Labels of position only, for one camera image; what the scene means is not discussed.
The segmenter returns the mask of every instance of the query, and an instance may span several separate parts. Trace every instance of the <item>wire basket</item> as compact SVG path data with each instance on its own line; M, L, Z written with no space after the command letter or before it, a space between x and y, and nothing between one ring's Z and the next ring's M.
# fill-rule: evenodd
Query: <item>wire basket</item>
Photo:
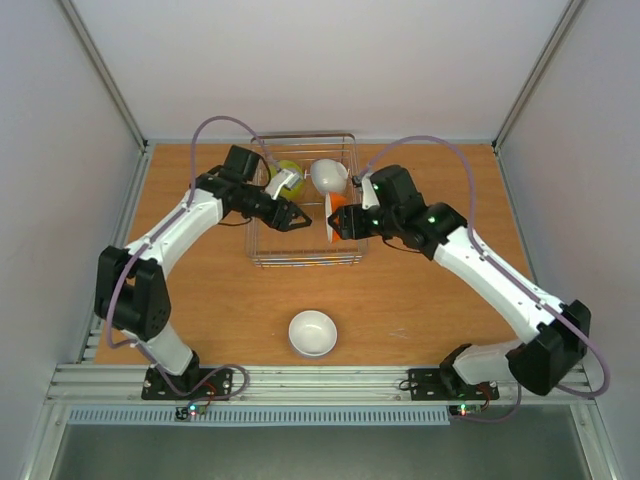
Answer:
M278 232L253 220L246 230L246 251L260 267L310 267L358 263L367 251L366 240L343 240L329 243L325 216L325 199L311 182L311 164L323 158L342 163L349 172L344 195L348 203L360 203L360 192L353 186L351 175L358 173L356 139L349 133L273 135L262 137L274 160L295 162L304 172L304 185L292 200L312 219L310 227ZM257 142L251 148L262 154ZM267 172L260 168L255 182L263 184Z

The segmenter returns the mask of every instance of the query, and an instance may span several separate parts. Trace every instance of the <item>metal frame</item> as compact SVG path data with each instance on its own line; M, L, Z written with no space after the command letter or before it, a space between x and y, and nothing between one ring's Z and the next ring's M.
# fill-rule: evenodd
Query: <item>metal frame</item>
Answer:
M498 131L498 135L493 142L494 148L499 150L504 144L509 132L513 128L513 125L516 123L522 111L526 107L529 99L533 95L536 87L540 83L540 80L544 76L547 71L549 65L553 61L558 49L562 45L563 40L566 38L567 34L571 30L571 27L574 25L582 7L586 3L587 0L569 0L567 5L565 6L564 11L560 15L560 19L558 23L556 23L553 31L551 32L551 36L547 40L547 43L538 55L527 80L524 82L524 85L520 89L518 96L516 97L513 106L509 110L507 117L505 118L500 130Z
M71 28L75 32L78 42L89 57L91 64L96 69L98 77L102 80L102 83L104 83L104 86L111 96L113 103L120 112L120 115L122 115L122 119L129 127L131 135L135 139L140 149L144 150L144 148L146 147L146 141L144 139L144 136L142 135L142 131L140 130L140 127L138 126L135 118L131 114L129 107L127 106L127 102L125 102L124 97L120 93L118 85L111 76L109 68L107 67L107 64L102 58L102 55L100 55L98 48L93 42L93 39L91 38L87 27L82 21L82 17L80 17L76 6L74 5L72 0L57 0L57 2L58 5L60 5L60 8L62 9L65 17L69 21Z

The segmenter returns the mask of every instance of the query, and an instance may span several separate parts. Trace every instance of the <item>orange wooden board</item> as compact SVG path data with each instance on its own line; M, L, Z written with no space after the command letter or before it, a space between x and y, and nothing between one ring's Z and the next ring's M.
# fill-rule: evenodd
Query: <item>orange wooden board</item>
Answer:
M224 161L229 145L198 147L198 172ZM383 145L360 145L364 165ZM526 262L496 159L489 146L465 145L477 182L477 230L521 272ZM463 215L469 193L460 162L444 147L406 145L380 166L409 169L427 203L447 202ZM189 146L158 145L130 238L147 232L181 199L188 185ZM241 220L231 214L226 221ZM245 227L215 227L182 257L169 276L171 322L203 364L417 365L439 363L461 343L514 338L504 320L462 280L421 255L395 251L379 238L354 266L266 268L244 249ZM336 348L307 360L292 352L290 320L307 309L328 314ZM114 337L121 338L119 332ZM100 364L145 364L135 350L110 350L104 334Z

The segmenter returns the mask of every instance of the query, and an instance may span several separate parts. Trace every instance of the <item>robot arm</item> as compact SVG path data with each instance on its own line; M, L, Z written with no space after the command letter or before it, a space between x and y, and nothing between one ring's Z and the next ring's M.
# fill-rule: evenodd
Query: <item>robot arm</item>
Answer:
M169 322L171 302L166 278L176 262L207 230L231 211L256 217L270 228L287 232L307 227L311 219L294 203L279 196L302 181L299 173L282 169L266 188L247 182L255 174L260 156L231 147L224 165L196 179L193 195L181 202L154 228L125 248L107 247L98 261L94 311L106 318L114 288L127 262L138 255L117 298L113 326L141 344L177 385L185 390L197 378L198 359Z
M588 335L590 313L579 301L564 304L519 274L474 232L479 252L469 239L467 221L449 205L425 205L408 171L385 167L361 182L361 205L346 205L328 219L343 239L380 235L399 237L429 260L450 270L491 304L509 323L517 341L478 347L462 345L440 365L452 395L464 385L513 380L528 390L546 395L584 356L586 347L556 318L542 308L561 313ZM517 288L489 261L518 279L540 302Z

